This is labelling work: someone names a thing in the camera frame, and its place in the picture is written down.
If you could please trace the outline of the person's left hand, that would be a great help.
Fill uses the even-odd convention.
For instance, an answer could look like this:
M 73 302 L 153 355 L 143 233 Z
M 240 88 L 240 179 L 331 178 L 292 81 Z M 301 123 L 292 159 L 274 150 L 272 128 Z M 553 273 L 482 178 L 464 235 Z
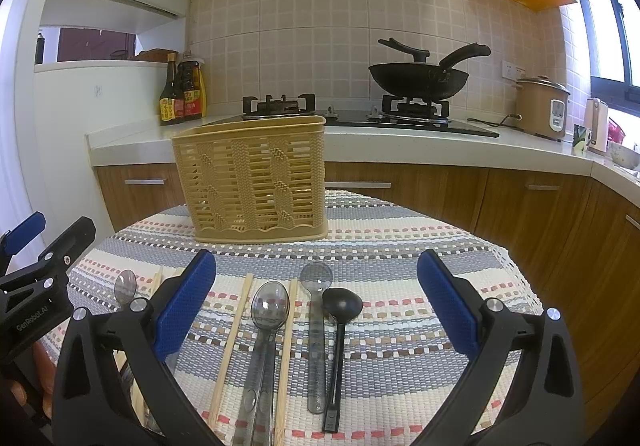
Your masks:
M 42 388 L 42 411 L 52 416 L 55 364 L 40 341 L 32 345 L 38 382 Z M 51 441 L 32 425 L 23 407 L 28 403 L 27 392 L 13 378 L 1 382 L 1 444 L 51 445 Z

